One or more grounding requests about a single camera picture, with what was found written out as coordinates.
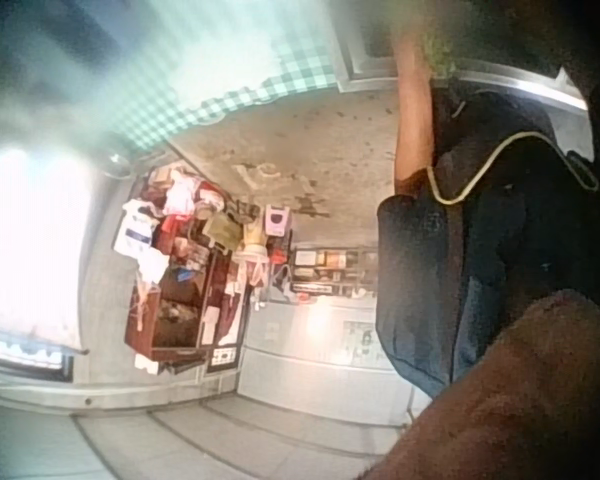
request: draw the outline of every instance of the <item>cable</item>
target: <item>cable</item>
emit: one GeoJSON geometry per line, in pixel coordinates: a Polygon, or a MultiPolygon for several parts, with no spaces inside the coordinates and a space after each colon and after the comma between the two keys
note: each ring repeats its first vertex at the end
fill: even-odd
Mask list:
{"type": "Polygon", "coordinates": [[[546,136],[542,135],[541,133],[519,132],[519,133],[516,133],[515,135],[510,136],[509,138],[504,140],[502,143],[500,143],[500,145],[498,145],[496,147],[496,149],[491,153],[489,158],[487,158],[487,161],[484,163],[484,165],[480,168],[480,170],[478,170],[478,173],[476,173],[474,175],[474,177],[469,181],[469,183],[467,183],[467,185],[464,187],[464,189],[462,189],[462,192],[460,192],[460,195],[458,195],[455,198],[446,199],[446,198],[442,197],[442,194],[440,193],[440,189],[438,187],[438,182],[436,180],[436,176],[435,176],[433,167],[428,166],[427,167],[427,176],[429,177],[429,183],[431,184],[431,191],[433,192],[433,196],[435,197],[435,199],[442,205],[447,205],[447,206],[456,205],[460,202],[463,202],[469,196],[469,194],[473,191],[473,189],[478,184],[478,182],[482,179],[482,177],[484,177],[485,174],[492,167],[493,163],[498,158],[498,155],[500,155],[502,153],[502,151],[505,148],[507,148],[509,145],[511,145],[513,142],[515,142],[517,140],[521,140],[523,138],[539,138],[540,140],[545,141],[547,144],[549,144],[551,146],[551,148],[553,148],[555,150],[555,152],[558,154],[560,159],[567,166],[567,169],[569,170],[569,172],[571,172],[571,174],[574,176],[574,178],[578,181],[578,183],[584,190],[587,190],[589,192],[597,192],[598,191],[598,189],[600,188],[600,183],[598,182],[598,179],[591,172],[591,170],[589,170],[589,167],[587,167],[582,161],[580,161],[577,158],[571,158],[571,159],[567,158],[560,151],[560,149],[553,144],[553,142],[551,140],[549,140],[546,136]],[[580,176],[580,174],[574,168],[574,165],[577,165],[582,170],[582,172],[584,172],[584,174],[589,177],[589,180],[591,180],[591,184],[587,185],[587,183],[584,181],[584,179],[580,176]]]}

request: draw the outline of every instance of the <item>green checkered fabric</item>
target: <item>green checkered fabric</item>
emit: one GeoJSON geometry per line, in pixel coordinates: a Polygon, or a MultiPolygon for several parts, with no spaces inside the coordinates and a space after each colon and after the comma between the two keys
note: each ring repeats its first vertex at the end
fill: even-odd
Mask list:
{"type": "Polygon", "coordinates": [[[215,123],[242,107],[336,84],[313,0],[148,1],[153,13],[149,40],[105,82],[98,106],[105,126],[140,149],[189,127],[215,123]],[[182,52],[196,39],[243,31],[271,39],[282,74],[255,90],[228,92],[196,109],[184,106],[169,83],[182,52]]]}

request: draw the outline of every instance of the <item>person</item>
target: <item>person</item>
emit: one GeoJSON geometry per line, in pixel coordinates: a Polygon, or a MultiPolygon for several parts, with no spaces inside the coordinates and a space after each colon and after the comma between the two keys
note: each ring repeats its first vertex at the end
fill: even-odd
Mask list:
{"type": "MultiPolygon", "coordinates": [[[[565,37],[548,25],[556,45],[565,37]]],[[[600,55],[561,58],[590,110],[589,172],[528,101],[475,95],[440,131],[420,39],[394,46],[396,195],[378,209],[377,331],[434,400],[360,478],[600,478],[600,55]],[[477,175],[486,162],[472,154],[502,145],[477,175]]]]}

